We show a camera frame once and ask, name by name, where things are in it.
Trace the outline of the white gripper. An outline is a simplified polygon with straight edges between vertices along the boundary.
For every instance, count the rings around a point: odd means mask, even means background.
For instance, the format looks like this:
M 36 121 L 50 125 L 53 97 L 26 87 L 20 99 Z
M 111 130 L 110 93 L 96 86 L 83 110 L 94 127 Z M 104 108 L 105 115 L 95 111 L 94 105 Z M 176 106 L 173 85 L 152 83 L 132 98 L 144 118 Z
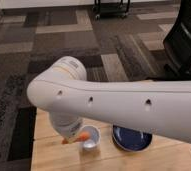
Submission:
M 67 140 L 75 139 L 83 126 L 83 119 L 76 116 L 50 113 L 49 120 L 54 130 Z

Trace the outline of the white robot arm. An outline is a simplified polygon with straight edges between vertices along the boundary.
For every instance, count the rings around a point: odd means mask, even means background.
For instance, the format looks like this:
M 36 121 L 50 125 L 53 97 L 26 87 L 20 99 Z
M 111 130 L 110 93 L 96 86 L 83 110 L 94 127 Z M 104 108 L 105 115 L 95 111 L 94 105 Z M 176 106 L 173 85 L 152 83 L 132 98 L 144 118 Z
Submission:
M 27 97 L 69 141 L 90 118 L 191 143 L 191 81 L 91 82 L 65 56 L 30 81 Z

